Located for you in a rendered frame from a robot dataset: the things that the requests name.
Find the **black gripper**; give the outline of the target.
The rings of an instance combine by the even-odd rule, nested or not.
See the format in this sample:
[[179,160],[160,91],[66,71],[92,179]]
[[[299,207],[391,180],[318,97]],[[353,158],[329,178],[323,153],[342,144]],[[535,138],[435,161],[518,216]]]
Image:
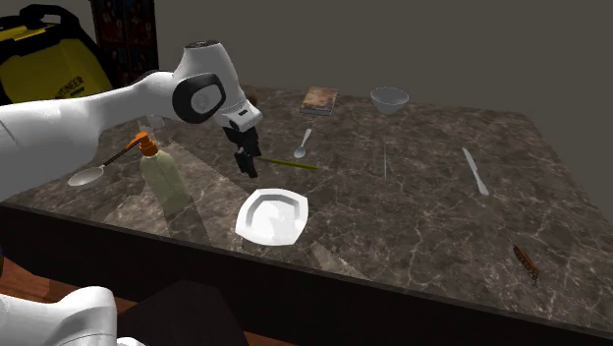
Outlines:
[[251,127],[244,132],[228,127],[224,127],[223,130],[228,140],[238,147],[234,157],[241,172],[248,174],[250,178],[256,178],[258,174],[254,167],[253,158],[261,156],[256,127]]

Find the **yellow and black bag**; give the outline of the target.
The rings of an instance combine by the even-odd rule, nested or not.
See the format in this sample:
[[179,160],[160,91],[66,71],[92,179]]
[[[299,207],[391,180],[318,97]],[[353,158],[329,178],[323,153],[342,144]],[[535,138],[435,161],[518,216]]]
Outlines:
[[31,4],[17,16],[0,18],[0,105],[112,88],[103,51],[68,10]]

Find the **grey bowl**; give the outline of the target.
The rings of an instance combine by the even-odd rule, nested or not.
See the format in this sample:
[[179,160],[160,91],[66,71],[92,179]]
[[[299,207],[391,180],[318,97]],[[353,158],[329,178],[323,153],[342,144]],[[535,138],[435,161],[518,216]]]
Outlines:
[[370,93],[370,98],[376,110],[384,115],[390,115],[401,110],[410,99],[409,95],[403,90],[390,86],[375,88]]

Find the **pump bottle with orange top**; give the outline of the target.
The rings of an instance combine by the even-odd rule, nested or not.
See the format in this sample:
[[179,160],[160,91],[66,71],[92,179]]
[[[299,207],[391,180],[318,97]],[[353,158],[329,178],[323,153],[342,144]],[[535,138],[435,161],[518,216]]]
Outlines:
[[141,175],[164,210],[174,213],[185,208],[191,196],[173,157],[159,149],[147,132],[136,134],[127,148],[135,145],[142,154],[139,163]]

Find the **dark robot stand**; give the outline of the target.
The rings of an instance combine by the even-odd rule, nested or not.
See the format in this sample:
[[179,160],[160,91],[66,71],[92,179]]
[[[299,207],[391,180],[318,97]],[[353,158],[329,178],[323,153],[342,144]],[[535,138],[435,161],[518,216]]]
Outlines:
[[220,291],[187,280],[120,313],[117,332],[146,346],[249,346]]

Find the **brown book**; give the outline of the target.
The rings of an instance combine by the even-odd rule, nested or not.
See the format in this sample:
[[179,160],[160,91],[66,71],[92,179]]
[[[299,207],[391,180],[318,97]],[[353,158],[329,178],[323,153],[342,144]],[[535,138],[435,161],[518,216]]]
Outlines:
[[330,116],[338,94],[337,88],[311,86],[301,104],[300,112]]

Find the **brown patterned knife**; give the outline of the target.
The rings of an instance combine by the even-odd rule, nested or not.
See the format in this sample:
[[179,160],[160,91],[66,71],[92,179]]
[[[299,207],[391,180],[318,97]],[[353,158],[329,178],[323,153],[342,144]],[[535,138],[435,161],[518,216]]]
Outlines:
[[525,269],[533,284],[536,285],[539,276],[539,269],[535,266],[532,260],[529,258],[526,252],[516,245],[513,245],[513,252],[522,267]]

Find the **green pencil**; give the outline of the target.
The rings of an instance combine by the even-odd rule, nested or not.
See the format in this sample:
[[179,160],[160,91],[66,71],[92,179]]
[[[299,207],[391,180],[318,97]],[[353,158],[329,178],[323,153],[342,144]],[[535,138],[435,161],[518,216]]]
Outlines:
[[279,164],[279,165],[284,165],[284,166],[291,166],[291,167],[311,169],[311,170],[318,169],[317,166],[310,165],[310,164],[305,164],[305,163],[300,163],[300,162],[280,160],[280,159],[272,159],[272,158],[266,158],[266,157],[258,157],[258,159],[263,161],[263,162]]

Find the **white octagonal plate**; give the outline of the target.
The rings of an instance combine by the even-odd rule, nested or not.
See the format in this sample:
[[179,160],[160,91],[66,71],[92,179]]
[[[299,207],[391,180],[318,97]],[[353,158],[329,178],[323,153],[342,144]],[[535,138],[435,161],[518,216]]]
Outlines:
[[242,204],[235,233],[262,246],[294,245],[308,220],[305,196],[284,189],[257,189]]

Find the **silver table knife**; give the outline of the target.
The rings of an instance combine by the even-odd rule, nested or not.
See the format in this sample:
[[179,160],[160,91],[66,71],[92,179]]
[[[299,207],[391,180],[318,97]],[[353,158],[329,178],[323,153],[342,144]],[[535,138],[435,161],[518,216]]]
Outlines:
[[483,181],[481,180],[479,174],[478,174],[478,169],[476,166],[476,163],[474,161],[473,156],[471,155],[471,153],[465,148],[463,147],[463,153],[465,155],[465,158],[467,160],[467,163],[469,164],[473,174],[474,174],[474,178],[477,184],[477,188],[479,190],[479,192],[484,195],[484,196],[489,196],[489,191],[486,188],[486,186],[484,185]]

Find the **small silver spoon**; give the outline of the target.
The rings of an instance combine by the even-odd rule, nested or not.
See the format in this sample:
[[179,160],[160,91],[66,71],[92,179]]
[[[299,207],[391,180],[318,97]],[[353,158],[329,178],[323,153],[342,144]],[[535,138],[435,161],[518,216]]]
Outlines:
[[304,157],[304,156],[306,155],[306,148],[305,148],[305,145],[306,145],[306,142],[307,142],[307,140],[308,140],[308,138],[309,138],[310,134],[311,134],[311,128],[306,129],[306,130],[305,130],[305,133],[304,133],[304,135],[303,135],[303,139],[302,139],[301,144],[300,144],[300,145],[299,145],[299,147],[298,147],[298,148],[296,148],[296,149],[295,149],[295,151],[294,151],[294,156],[295,156],[296,158],[302,158],[302,157]]

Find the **dark bookshelf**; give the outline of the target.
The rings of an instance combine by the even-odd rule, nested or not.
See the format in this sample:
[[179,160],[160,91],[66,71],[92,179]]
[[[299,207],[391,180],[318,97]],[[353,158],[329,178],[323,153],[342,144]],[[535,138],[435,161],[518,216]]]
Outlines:
[[124,87],[159,69],[154,0],[89,0],[111,83]]

